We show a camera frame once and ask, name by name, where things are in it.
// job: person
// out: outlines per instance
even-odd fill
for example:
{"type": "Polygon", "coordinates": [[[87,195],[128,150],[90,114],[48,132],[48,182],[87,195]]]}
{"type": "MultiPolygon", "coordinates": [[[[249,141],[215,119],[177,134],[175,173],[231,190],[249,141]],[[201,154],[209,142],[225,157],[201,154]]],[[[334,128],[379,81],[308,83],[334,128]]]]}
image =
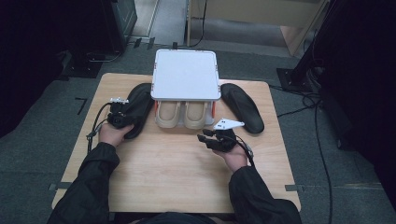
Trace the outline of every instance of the person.
{"type": "MultiPolygon", "coordinates": [[[[133,125],[116,129],[103,124],[99,143],[82,162],[78,177],[56,204],[48,223],[109,223],[109,178],[119,165],[116,147],[133,125]]],[[[244,149],[236,145],[230,152],[213,151],[233,172],[229,183],[230,199],[238,223],[301,223],[291,201],[274,199],[254,167],[248,166],[244,149]]],[[[214,224],[205,216],[168,212],[144,218],[138,224],[214,224]]]]}

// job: gray carpet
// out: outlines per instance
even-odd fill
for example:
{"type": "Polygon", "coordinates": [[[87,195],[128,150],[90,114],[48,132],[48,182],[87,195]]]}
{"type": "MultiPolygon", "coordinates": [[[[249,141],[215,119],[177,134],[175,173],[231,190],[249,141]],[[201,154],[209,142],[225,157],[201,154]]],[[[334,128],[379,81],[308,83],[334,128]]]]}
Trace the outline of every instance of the gray carpet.
{"type": "MultiPolygon", "coordinates": [[[[53,81],[21,124],[0,139],[0,223],[45,223],[100,77],[104,73],[151,75],[155,52],[141,45],[112,63],[97,78],[53,81]],[[78,115],[82,102],[88,102],[78,115]]],[[[279,85],[276,69],[293,68],[297,59],[216,51],[219,76],[279,85]]],[[[303,107],[302,97],[271,90],[276,113],[303,107]]],[[[315,133],[315,111],[279,118],[291,170],[299,187],[304,224],[328,223],[329,189],[315,133]]],[[[332,223],[394,223],[396,215],[378,184],[373,166],[359,153],[337,148],[326,112],[318,110],[318,131],[332,181],[332,223]]]]}

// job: finger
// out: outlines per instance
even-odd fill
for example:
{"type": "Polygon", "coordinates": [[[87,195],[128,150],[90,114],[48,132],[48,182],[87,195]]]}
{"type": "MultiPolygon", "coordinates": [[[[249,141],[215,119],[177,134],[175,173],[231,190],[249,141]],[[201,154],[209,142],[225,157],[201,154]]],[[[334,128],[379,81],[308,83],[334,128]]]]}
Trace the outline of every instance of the finger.
{"type": "Polygon", "coordinates": [[[125,127],[121,128],[121,131],[122,131],[123,133],[128,133],[129,131],[132,130],[133,127],[134,127],[133,124],[128,125],[128,126],[125,126],[125,127]]]}
{"type": "Polygon", "coordinates": [[[221,157],[224,157],[224,152],[221,151],[217,151],[217,150],[212,150],[213,153],[215,153],[216,155],[219,155],[221,157]]]}

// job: white plastic piece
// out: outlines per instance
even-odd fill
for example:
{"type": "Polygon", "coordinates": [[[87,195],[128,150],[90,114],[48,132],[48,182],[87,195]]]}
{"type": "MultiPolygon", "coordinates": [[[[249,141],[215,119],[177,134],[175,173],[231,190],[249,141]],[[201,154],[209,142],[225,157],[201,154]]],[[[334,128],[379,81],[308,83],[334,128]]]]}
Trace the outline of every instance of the white plastic piece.
{"type": "Polygon", "coordinates": [[[229,130],[236,127],[242,127],[245,123],[241,121],[235,121],[231,119],[222,118],[215,126],[213,126],[214,130],[229,130]]]}
{"type": "Polygon", "coordinates": [[[111,103],[120,103],[120,104],[125,105],[125,104],[129,103],[129,100],[128,99],[124,100],[120,97],[117,97],[117,98],[110,98],[110,102],[111,103]]]}

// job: beige shoe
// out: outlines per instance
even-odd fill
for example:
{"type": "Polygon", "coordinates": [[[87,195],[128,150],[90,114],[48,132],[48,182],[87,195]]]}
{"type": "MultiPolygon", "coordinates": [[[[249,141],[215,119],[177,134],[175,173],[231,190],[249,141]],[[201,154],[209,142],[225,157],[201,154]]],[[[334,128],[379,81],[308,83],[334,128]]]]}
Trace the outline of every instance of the beige shoe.
{"type": "Polygon", "coordinates": [[[180,101],[159,101],[155,122],[162,128],[174,128],[180,117],[180,101]]]}
{"type": "Polygon", "coordinates": [[[186,102],[186,113],[184,115],[184,126],[189,129],[202,129],[205,126],[205,112],[207,102],[186,102]]]}

